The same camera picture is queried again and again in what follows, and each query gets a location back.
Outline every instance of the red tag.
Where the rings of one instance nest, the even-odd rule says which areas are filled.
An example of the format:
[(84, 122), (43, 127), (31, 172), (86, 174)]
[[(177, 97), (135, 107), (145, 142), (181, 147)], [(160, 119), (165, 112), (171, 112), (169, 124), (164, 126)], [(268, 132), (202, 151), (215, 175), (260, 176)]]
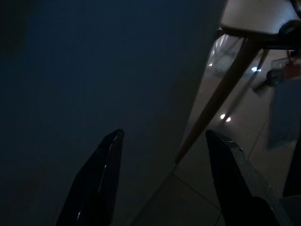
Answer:
[(295, 79), (301, 75), (301, 66), (288, 63), (285, 67), (285, 78), (287, 80)]

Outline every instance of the floor tile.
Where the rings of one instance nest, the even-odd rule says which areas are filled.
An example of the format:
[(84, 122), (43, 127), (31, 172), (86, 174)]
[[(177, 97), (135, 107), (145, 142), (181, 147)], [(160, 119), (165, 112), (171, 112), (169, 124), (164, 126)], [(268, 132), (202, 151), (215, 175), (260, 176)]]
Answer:
[[(221, 110), (227, 112), (237, 97), (241, 97), (241, 90), (245, 83), (245, 81), (238, 83), (221, 107)], [(270, 94), (271, 90), (268, 89), (262, 96), (259, 96), (249, 88), (232, 113), (232, 118), (256, 132), (261, 132), (270, 109)]]
[(219, 210), (172, 176), (151, 198), (134, 226), (214, 226)]
[(283, 146), (267, 149), (267, 137), (260, 135), (249, 160), (271, 185), (275, 195), (280, 198), (292, 157), (293, 150)]
[[(248, 156), (259, 134), (235, 120), (221, 124), (220, 114), (220, 112), (216, 114), (207, 129), (214, 129), (230, 137), (244, 149), (246, 156)], [(191, 120), (186, 129), (186, 135), (188, 135), (193, 124), (194, 121)], [(201, 134), (182, 159), (174, 174), (216, 206), (219, 206), (212, 179), (205, 133)]]
[[(263, 53), (263, 50), (261, 50), (261, 51), (259, 52), (259, 54), (257, 55), (257, 57), (256, 57), (256, 58), (254, 59), (254, 61), (251, 63), (251, 65), (249, 66), (249, 68), (248, 68), (248, 70), (247, 70), (248, 72), (251, 71), (251, 68), (257, 67), (257, 66), (258, 66), (258, 63), (259, 63), (259, 61), (260, 61), (260, 59), (261, 59), (261, 57), (262, 57), (262, 53)], [(259, 75), (262, 75), (262, 76), (266, 77), (266, 73), (267, 73), (269, 70), (271, 70), (271, 68), (272, 68), (272, 62), (273, 62), (274, 60), (278, 60), (278, 59), (279, 59), (279, 57), (275, 56), (275, 55), (273, 54), (273, 52), (270, 50), (270, 52), (268, 53), (268, 56), (266, 57), (266, 59), (265, 59), (263, 65), (262, 65), (262, 67), (261, 67), (261, 72), (259, 73)]]

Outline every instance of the wooden chair leg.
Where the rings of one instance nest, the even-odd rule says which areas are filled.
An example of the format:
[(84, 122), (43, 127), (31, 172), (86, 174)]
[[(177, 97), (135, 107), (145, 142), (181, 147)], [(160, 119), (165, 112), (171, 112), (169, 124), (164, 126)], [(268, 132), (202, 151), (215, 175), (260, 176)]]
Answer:
[(234, 89), (239, 79), (242, 77), (251, 62), (257, 56), (259, 50), (262, 48), (262, 43), (251, 39), (244, 40), (236, 59), (225, 74), (220, 85), (210, 98), (208, 104), (205, 106), (203, 112), (192, 127), (189, 135), (185, 139), (180, 151), (175, 159), (177, 165), (185, 154), (189, 151), (199, 135), (207, 127), (209, 122), (215, 116), (221, 105), (227, 99), (228, 95)]

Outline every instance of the tile grout line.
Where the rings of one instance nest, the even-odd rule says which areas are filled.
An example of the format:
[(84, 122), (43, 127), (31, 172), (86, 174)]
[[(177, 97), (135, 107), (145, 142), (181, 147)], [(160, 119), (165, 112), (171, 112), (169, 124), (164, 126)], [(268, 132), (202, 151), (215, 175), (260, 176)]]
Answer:
[(204, 197), (203, 195), (201, 195), (197, 190), (195, 190), (193, 187), (191, 187), (190, 185), (188, 185), (186, 182), (184, 182), (183, 180), (181, 180), (180, 178), (178, 178), (178, 176), (176, 176), (175, 174), (174, 174), (174, 177), (177, 178), (182, 184), (184, 184), (185, 186), (187, 186), (190, 190), (194, 191), (202, 199), (206, 200), (211, 205), (213, 205), (214, 207), (216, 207), (219, 211), (221, 210), (220, 207), (218, 207), (216, 204), (212, 203), (209, 199), (207, 199), (206, 197)]
[(166, 181), (174, 176), (174, 170), (175, 170), (175, 167), (173, 167), (173, 169), (168, 173), (167, 177), (157, 187), (157, 189), (153, 192), (153, 194), (150, 196), (150, 198), (144, 203), (144, 205), (140, 208), (140, 210), (138, 212), (136, 212), (136, 214), (131, 219), (128, 220), (128, 222), (125, 224), (125, 226), (132, 226), (132, 225), (135, 225), (136, 222), (138, 222), (139, 217), (146, 211), (146, 209), (149, 206), (149, 204), (151, 203), (151, 201), (154, 200), (158, 196), (161, 189), (165, 185)]
[(263, 131), (263, 128), (264, 128), (264, 126), (265, 126), (265, 124), (267, 123), (267, 120), (264, 122), (264, 124), (263, 124), (263, 127), (262, 127), (262, 129), (260, 130), (260, 132), (259, 132), (259, 134), (258, 134), (258, 136), (257, 136), (257, 138), (256, 138), (256, 140), (255, 140), (255, 142), (254, 142), (254, 144), (253, 144), (253, 146), (252, 146), (252, 149), (251, 149), (251, 151), (250, 151), (250, 153), (249, 153), (249, 155), (248, 155), (248, 160), (249, 160), (249, 158), (250, 158), (250, 156), (251, 156), (251, 154), (252, 154), (252, 152), (253, 152), (253, 149), (254, 149), (254, 147), (255, 147), (255, 145), (256, 145), (256, 143), (257, 143), (257, 141), (258, 141), (258, 139), (259, 139), (259, 137), (260, 137), (260, 135), (261, 135), (261, 133), (262, 133), (262, 131)]
[(253, 131), (253, 132), (255, 132), (255, 133), (258, 133), (258, 131), (254, 130), (253, 128), (251, 128), (251, 127), (249, 127), (249, 126), (247, 126), (247, 125), (245, 125), (244, 123), (242, 123), (242, 122), (240, 122), (240, 121), (238, 121), (238, 120), (235, 120), (235, 121), (238, 122), (239, 124), (243, 125), (244, 127), (248, 128), (249, 130), (251, 130), (251, 131)]
[(219, 214), (219, 216), (218, 216), (218, 218), (217, 218), (216, 223), (214, 224), (214, 226), (217, 225), (217, 223), (218, 223), (218, 221), (220, 220), (221, 216), (222, 216), (222, 212), (220, 212), (220, 214)]

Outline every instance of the white wall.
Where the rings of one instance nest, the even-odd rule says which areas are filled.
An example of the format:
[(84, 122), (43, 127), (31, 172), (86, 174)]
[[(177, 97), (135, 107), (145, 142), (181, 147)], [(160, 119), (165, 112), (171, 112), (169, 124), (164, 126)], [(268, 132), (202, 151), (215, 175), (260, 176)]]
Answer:
[(174, 165), (224, 0), (19, 1), (0, 7), (0, 225), (54, 225), (117, 128), (124, 225)]

